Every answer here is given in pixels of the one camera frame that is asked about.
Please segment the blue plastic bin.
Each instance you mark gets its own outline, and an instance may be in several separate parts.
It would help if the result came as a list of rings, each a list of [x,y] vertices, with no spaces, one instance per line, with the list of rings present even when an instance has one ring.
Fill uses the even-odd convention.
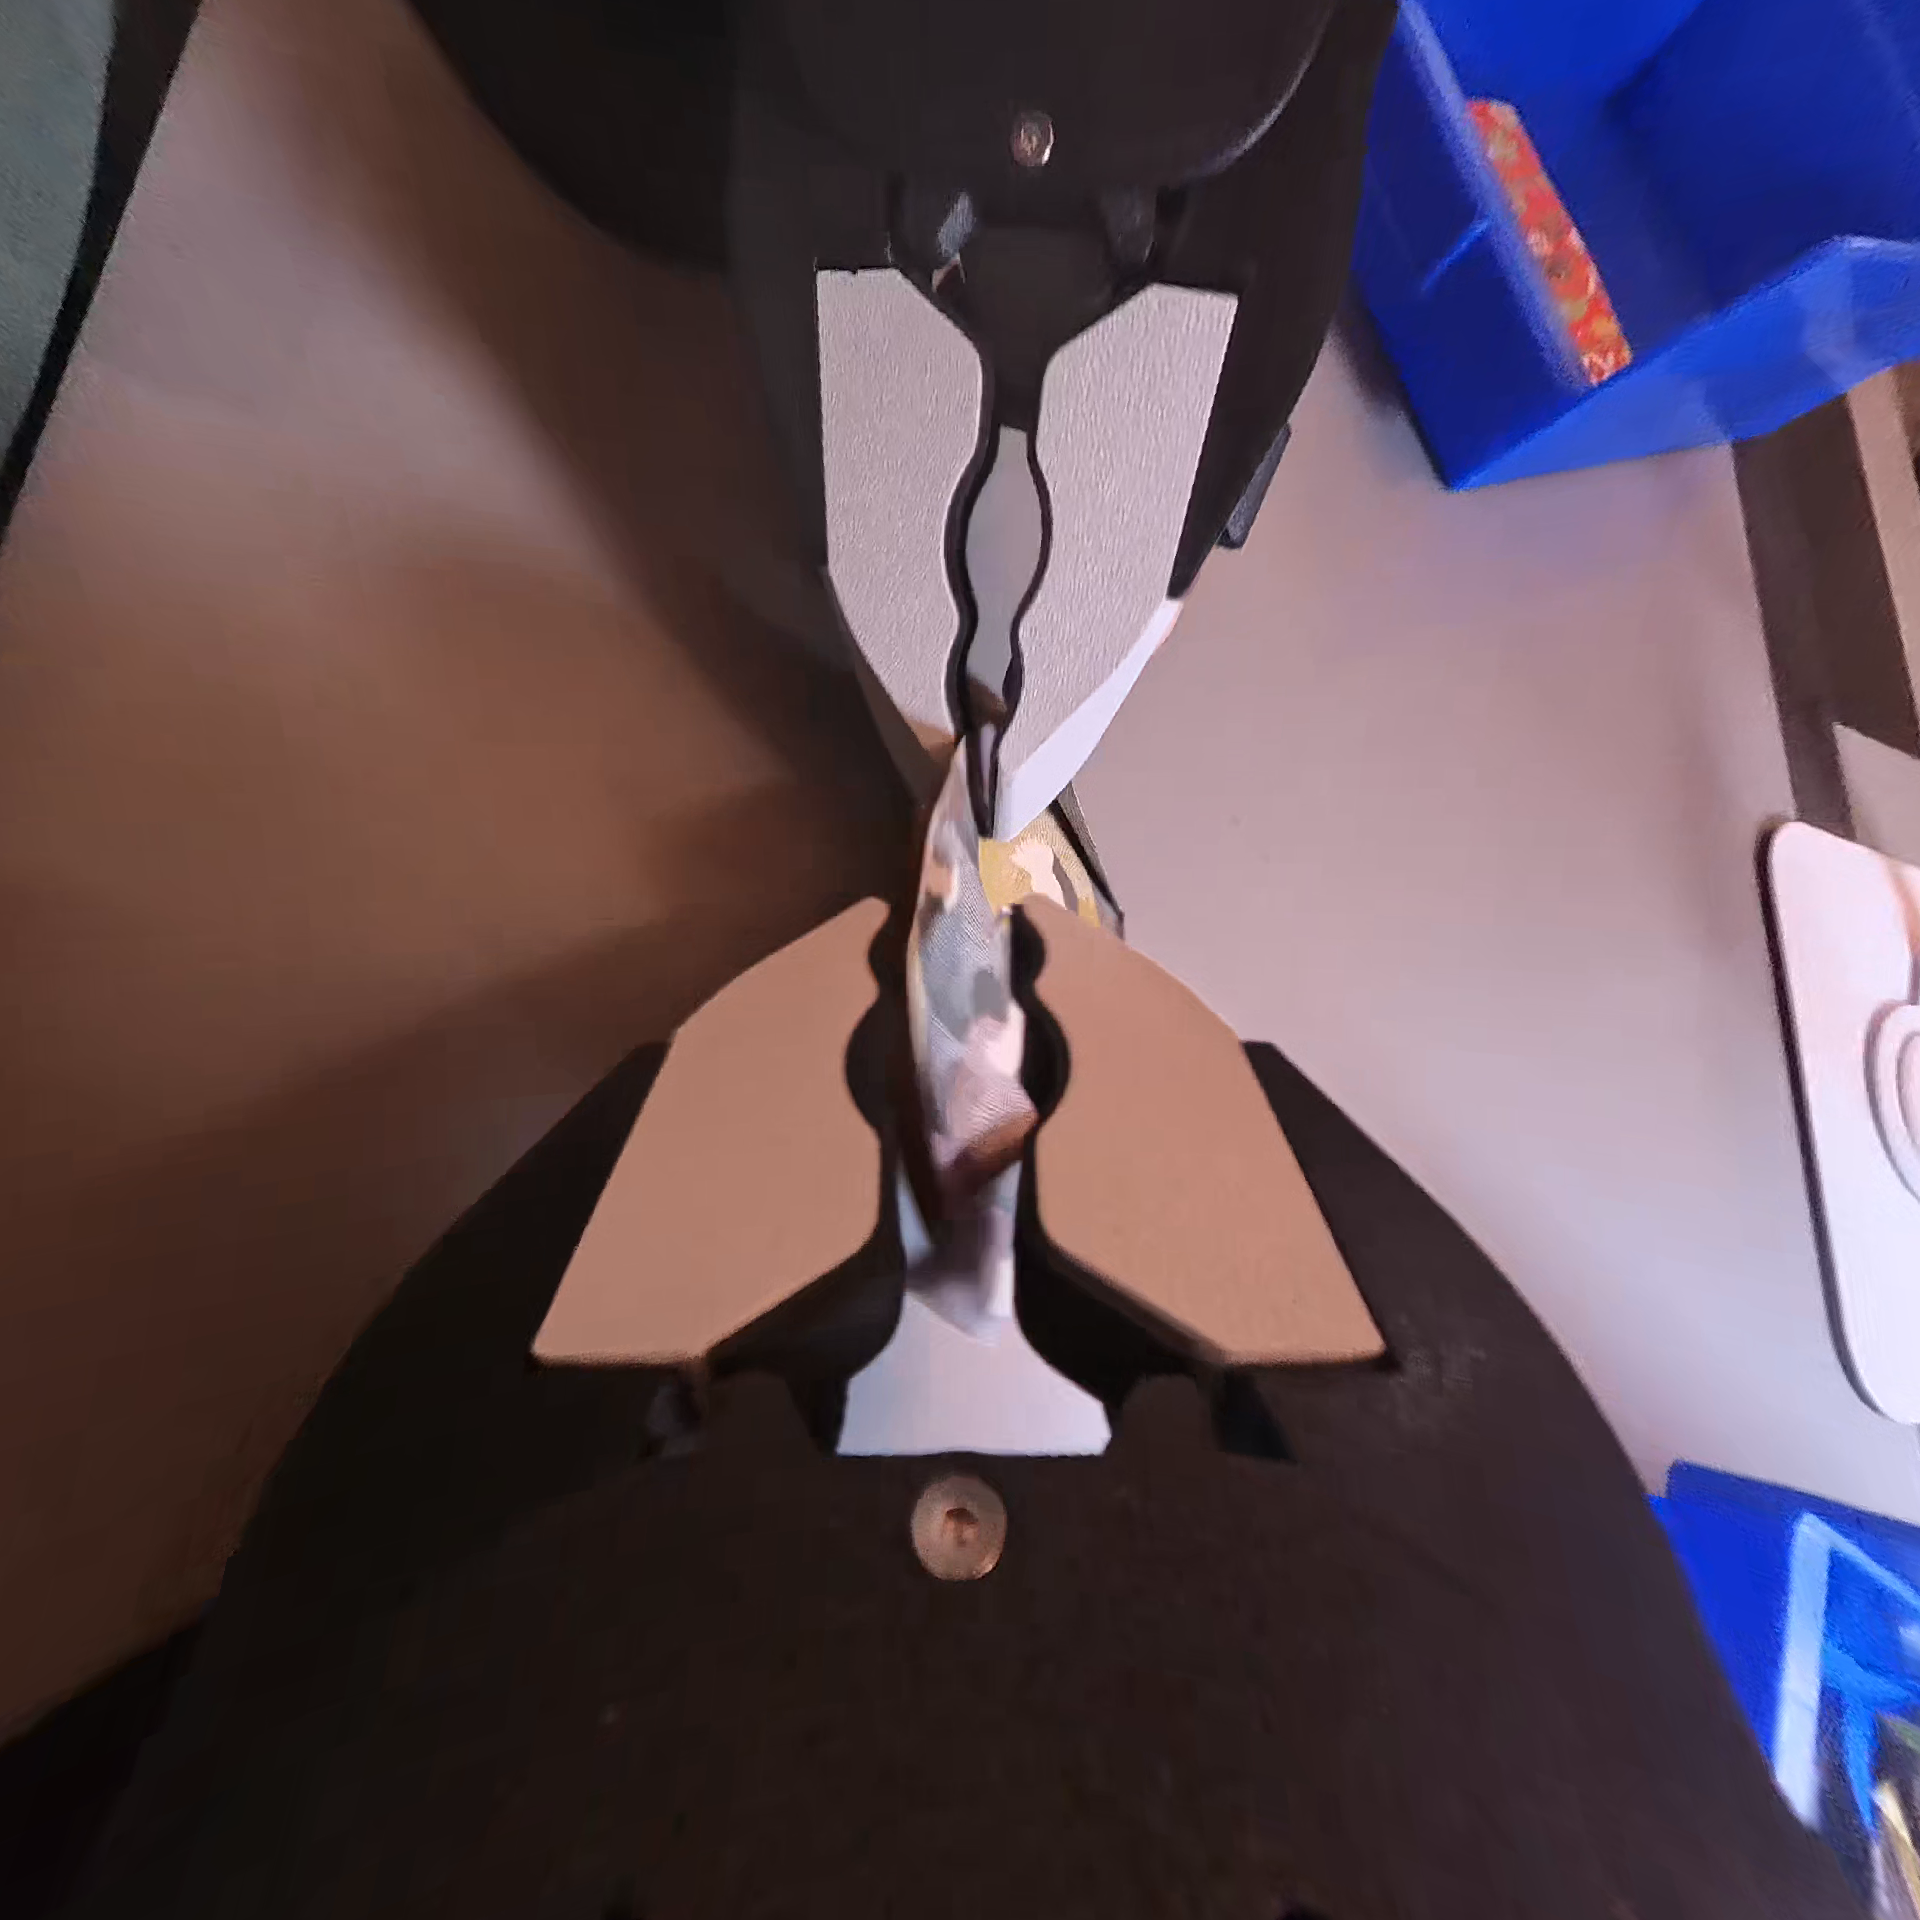
[[[1919,1916],[1919,1526],[1680,1461],[1654,1497],[1790,1810]]]
[[[1601,382],[1482,101],[1614,304]],[[1916,356],[1916,3],[1402,5],[1367,133],[1358,300],[1454,491],[1751,441]]]

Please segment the black textured pad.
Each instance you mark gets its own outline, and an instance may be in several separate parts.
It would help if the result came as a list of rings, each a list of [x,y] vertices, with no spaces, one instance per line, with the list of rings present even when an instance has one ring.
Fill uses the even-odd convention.
[[[571,182],[718,186],[729,162],[735,5],[415,3],[490,124]]]

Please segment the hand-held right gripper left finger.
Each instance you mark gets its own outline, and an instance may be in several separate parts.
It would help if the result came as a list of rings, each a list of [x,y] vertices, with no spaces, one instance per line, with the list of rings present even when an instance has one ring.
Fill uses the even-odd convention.
[[[844,1382],[897,1331],[897,1165],[849,1056],[890,908],[858,899],[668,1042],[532,1338],[544,1369]]]

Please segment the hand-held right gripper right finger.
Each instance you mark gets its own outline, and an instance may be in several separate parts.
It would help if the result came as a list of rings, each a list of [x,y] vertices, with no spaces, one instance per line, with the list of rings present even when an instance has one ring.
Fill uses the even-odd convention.
[[[1380,1363],[1386,1334],[1230,1024],[1043,899],[1015,913],[1015,961],[1041,1109],[1015,1307],[1044,1363],[1104,1411],[1152,1377],[1215,1394]]]

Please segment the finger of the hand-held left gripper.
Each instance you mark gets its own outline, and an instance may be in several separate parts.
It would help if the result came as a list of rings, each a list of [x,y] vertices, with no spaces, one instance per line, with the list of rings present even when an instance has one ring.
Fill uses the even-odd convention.
[[[914,806],[938,800],[970,708],[970,524],[994,452],[974,332],[897,268],[814,275],[826,580]]]
[[[1148,285],[1047,362],[1031,440],[1044,552],[1015,620],[1004,825],[1057,802],[1183,612],[1171,577],[1238,307]]]

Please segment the tan backed camouflage paper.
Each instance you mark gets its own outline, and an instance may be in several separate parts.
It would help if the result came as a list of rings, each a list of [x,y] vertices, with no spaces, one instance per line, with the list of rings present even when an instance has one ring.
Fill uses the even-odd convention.
[[[976,824],[974,761],[958,738],[928,805],[904,936],[897,1201],[905,1293],[987,1349],[1017,1324],[1023,1154],[1041,1123],[1015,961],[1015,913],[1034,904],[1123,936],[1075,794],[994,840]]]

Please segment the stack of patterned papers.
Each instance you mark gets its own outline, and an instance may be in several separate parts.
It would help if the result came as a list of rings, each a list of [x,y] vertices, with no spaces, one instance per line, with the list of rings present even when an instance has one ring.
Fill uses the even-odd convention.
[[[1593,388],[1618,378],[1633,365],[1634,350],[1521,109],[1507,101],[1470,98],[1467,117],[1577,370]]]

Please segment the white stand plate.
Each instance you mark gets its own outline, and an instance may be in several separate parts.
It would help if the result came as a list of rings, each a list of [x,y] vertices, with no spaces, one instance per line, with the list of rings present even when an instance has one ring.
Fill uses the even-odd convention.
[[[1762,889],[1844,1373],[1919,1424],[1919,870],[1780,824]]]

